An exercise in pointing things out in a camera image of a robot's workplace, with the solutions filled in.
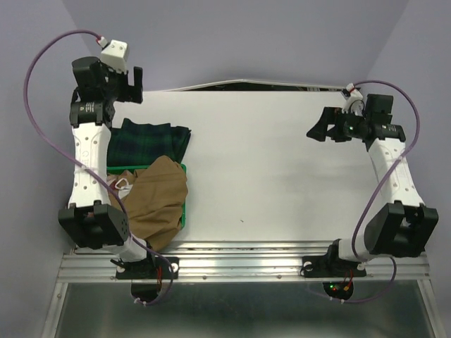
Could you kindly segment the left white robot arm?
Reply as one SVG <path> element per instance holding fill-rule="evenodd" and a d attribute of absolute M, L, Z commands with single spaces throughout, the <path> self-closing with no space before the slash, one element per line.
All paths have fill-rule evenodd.
<path fill-rule="evenodd" d="M 88 56 L 72 63 L 77 87 L 74 89 L 69 121 L 75 144 L 73 189 L 67 207 L 58 212 L 58 221 L 80 248 L 105 249 L 118 256 L 114 263 L 124 273 L 133 269 L 140 277 L 156 272 L 150 246 L 130 231 L 124 206 L 111 205 L 113 190 L 107 184 L 107 151 L 115 114 L 114 103 L 140 104 L 142 74 L 133 68 L 115 70 L 99 58 Z"/>

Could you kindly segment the aluminium frame rail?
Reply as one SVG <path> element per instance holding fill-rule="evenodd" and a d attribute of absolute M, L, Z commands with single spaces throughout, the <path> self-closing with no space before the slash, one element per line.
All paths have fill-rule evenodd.
<path fill-rule="evenodd" d="M 172 242 L 163 252 L 179 260 L 177 283 L 306 282 L 302 257 L 323 255 L 329 243 Z M 107 251 L 74 249 L 61 259 L 57 282 L 117 282 L 114 258 Z"/>

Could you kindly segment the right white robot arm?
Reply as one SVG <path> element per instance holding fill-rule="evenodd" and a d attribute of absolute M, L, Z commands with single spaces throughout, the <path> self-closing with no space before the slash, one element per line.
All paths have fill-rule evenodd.
<path fill-rule="evenodd" d="M 378 181 L 383 206 L 348 239 L 336 239 L 322 256 L 303 257 L 306 277 L 338 277 L 351 271 L 364 276 L 363 263 L 381 256 L 420 256 L 438 223 L 438 212 L 420 197 L 406 159 L 403 128 L 392 122 L 393 97 L 370 94 L 349 86 L 343 107 L 325 107 L 307 136 L 319 142 L 360 139 Z"/>

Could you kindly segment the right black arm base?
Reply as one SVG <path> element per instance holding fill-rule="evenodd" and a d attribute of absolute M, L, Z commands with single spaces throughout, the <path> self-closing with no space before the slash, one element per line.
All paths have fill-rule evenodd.
<path fill-rule="evenodd" d="M 339 258 L 329 260 L 326 256 L 303 256 L 301 271 L 306 278 L 366 277 L 366 270 L 358 269 L 358 263 Z"/>

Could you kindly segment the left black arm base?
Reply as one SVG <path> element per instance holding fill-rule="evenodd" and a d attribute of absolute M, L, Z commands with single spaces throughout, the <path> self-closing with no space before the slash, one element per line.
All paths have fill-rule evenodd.
<path fill-rule="evenodd" d="M 159 257 L 148 258 L 138 262 L 125 262 L 120 259 L 111 259 L 110 262 L 115 265 L 117 280 L 163 280 L 178 279 L 180 269 L 180 259 L 176 256 L 167 257 L 171 263 L 173 274 L 169 264 Z"/>

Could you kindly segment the dark green plaid skirt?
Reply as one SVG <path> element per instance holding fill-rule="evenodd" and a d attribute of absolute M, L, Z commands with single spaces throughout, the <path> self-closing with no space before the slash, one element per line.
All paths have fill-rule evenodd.
<path fill-rule="evenodd" d="M 188 127 L 172 126 L 170 123 L 137 124 L 126 118 L 120 128 L 111 130 L 107 166 L 151 165 L 161 156 L 181 163 L 191 132 Z"/>

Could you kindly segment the red white plaid skirt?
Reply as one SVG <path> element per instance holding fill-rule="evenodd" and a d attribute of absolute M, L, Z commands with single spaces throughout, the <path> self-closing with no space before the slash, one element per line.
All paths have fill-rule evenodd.
<path fill-rule="evenodd" d="M 121 173 L 109 173 L 107 175 L 107 184 L 117 192 L 130 190 L 135 180 L 135 175 L 129 170 L 124 170 Z"/>

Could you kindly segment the tan brown skirt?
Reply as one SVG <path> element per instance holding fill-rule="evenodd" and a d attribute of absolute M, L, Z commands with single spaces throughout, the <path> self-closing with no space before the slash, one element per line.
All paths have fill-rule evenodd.
<path fill-rule="evenodd" d="M 182 229 L 187 176 L 182 166 L 167 156 L 133 174 L 136 180 L 130 192 L 121 198 L 130 230 L 153 250 L 162 251 Z"/>

